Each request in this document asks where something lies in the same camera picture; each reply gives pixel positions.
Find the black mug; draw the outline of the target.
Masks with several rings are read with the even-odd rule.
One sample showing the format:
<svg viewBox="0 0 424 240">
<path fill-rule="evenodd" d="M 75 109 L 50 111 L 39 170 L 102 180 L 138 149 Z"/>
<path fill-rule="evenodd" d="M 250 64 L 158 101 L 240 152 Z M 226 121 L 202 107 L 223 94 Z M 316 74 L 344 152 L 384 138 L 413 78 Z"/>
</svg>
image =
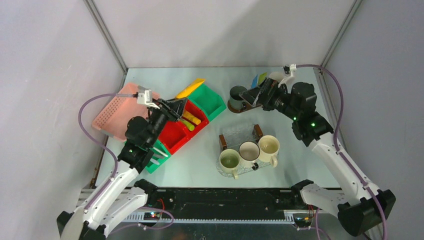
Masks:
<svg viewBox="0 0 424 240">
<path fill-rule="evenodd" d="M 239 96 L 240 93 L 246 91 L 247 88 L 241 85 L 236 85 L 230 89 L 229 95 L 230 100 L 233 106 L 235 106 L 235 101 L 243 101 L 243 99 Z"/>
</svg>

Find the red plastic bin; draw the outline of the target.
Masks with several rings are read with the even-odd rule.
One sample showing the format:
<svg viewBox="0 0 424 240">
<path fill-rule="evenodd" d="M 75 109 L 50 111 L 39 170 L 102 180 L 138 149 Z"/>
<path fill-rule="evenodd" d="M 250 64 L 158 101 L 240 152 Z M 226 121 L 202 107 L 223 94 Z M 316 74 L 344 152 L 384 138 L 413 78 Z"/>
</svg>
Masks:
<svg viewBox="0 0 424 240">
<path fill-rule="evenodd" d="M 188 128 L 181 122 L 181 120 L 176 122 L 169 121 L 165 125 L 165 128 L 159 135 L 158 140 L 165 145 L 171 155 L 175 154 L 183 145 L 188 143 L 210 122 L 204 112 L 190 100 L 187 101 L 184 111 L 188 111 L 199 118 L 201 123 L 199 125 L 195 125 L 191 122 L 195 126 L 193 131 L 189 131 Z"/>
</svg>

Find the cream mug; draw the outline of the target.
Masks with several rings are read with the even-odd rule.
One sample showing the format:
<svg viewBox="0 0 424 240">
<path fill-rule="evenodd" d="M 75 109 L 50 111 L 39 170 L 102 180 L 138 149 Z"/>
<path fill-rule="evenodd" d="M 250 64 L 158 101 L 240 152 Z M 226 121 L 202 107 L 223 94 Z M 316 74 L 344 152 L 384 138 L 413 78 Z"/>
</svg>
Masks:
<svg viewBox="0 0 424 240">
<path fill-rule="evenodd" d="M 258 159 L 264 163 L 270 163 L 273 168 L 278 165 L 278 153 L 280 150 L 279 140 L 272 135 L 264 135 L 258 142 L 260 154 Z"/>
</svg>

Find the white ribbed mug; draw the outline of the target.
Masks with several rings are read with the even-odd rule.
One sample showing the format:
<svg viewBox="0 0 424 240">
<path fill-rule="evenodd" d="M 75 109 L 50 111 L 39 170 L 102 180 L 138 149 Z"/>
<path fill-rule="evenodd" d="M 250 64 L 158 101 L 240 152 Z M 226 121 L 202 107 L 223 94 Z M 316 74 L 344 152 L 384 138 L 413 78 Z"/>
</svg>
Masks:
<svg viewBox="0 0 424 240">
<path fill-rule="evenodd" d="M 240 164 L 243 168 L 249 168 L 256 171 L 259 168 L 257 163 L 260 156 L 260 148 L 253 141 L 243 142 L 238 149 L 240 155 Z"/>
</svg>

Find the green mug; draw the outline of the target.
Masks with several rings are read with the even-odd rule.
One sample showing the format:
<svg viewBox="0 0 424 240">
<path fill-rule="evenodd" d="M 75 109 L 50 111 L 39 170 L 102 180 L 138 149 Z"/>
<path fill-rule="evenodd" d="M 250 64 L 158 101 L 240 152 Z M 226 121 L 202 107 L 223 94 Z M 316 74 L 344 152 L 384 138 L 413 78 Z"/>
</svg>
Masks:
<svg viewBox="0 0 424 240">
<path fill-rule="evenodd" d="M 239 178 L 237 169 L 240 165 L 240 155 L 234 149 L 225 149 L 219 155 L 220 169 L 226 173 L 231 174 L 232 177 L 237 180 Z"/>
</svg>

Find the clear textured oval tray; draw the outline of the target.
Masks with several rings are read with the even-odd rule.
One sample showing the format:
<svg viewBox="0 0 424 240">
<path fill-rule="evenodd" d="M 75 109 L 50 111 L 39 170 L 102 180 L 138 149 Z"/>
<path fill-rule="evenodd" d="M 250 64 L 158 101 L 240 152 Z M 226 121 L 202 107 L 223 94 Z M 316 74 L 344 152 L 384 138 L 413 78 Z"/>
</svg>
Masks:
<svg viewBox="0 0 424 240">
<path fill-rule="evenodd" d="M 247 166 L 245 160 L 240 156 L 239 152 L 234 149 L 223 150 L 216 160 L 216 169 L 224 177 L 238 179 L 240 175 L 257 171 L 263 167 L 277 165 L 275 158 L 271 162 L 263 162 L 260 159 L 256 160 L 251 165 Z"/>
</svg>

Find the light blue mug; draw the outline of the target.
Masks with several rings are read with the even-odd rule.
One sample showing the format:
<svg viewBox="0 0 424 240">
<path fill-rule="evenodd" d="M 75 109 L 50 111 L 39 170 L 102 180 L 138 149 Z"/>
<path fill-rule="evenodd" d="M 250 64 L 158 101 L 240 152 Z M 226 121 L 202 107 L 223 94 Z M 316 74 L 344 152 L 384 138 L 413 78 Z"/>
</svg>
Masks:
<svg viewBox="0 0 424 240">
<path fill-rule="evenodd" d="M 273 71 L 268 75 L 268 77 L 272 80 L 280 82 L 286 77 L 286 74 L 284 72 Z"/>
</svg>

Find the clear holder with brown ends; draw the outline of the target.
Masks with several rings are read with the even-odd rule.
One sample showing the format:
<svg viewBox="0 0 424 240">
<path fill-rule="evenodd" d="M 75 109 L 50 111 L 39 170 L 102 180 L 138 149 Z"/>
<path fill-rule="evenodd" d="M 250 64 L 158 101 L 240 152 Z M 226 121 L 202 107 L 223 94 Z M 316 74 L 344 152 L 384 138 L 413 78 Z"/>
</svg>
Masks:
<svg viewBox="0 0 424 240">
<path fill-rule="evenodd" d="M 220 151 L 226 149 L 237 151 L 242 143 L 258 143 L 263 136 L 264 133 L 258 124 L 248 123 L 223 128 L 218 136 Z"/>
</svg>

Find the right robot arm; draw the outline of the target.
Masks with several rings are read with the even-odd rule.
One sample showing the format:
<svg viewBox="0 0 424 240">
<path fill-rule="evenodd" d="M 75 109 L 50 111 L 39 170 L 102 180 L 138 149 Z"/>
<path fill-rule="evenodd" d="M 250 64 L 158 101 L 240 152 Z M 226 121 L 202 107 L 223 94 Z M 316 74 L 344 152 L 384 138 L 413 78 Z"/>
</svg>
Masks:
<svg viewBox="0 0 424 240">
<path fill-rule="evenodd" d="M 239 96 L 253 107 L 277 110 L 290 118 L 295 137 L 322 159 L 342 190 L 338 195 L 311 180 L 303 180 L 291 188 L 290 201 L 295 208 L 315 206 L 337 217 L 354 237 L 386 222 L 396 202 L 395 195 L 374 184 L 341 146 L 335 130 L 316 110 L 317 95 L 312 84 L 297 82 L 288 90 L 284 83 L 267 78 Z"/>
</svg>

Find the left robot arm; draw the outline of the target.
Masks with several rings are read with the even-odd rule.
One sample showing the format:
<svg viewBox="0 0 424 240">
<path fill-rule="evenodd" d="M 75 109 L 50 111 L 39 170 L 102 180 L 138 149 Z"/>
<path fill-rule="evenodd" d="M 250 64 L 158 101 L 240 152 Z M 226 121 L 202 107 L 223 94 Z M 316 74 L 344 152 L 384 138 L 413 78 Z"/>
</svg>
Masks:
<svg viewBox="0 0 424 240">
<path fill-rule="evenodd" d="M 153 208 L 158 194 L 133 186 L 118 200 L 122 191 L 151 161 L 154 144 L 169 122 L 179 121 L 188 99 L 153 99 L 147 104 L 147 118 L 135 116 L 127 122 L 126 142 L 108 178 L 72 212 L 63 211 L 57 218 L 62 240 L 104 240 L 133 211 Z"/>
</svg>

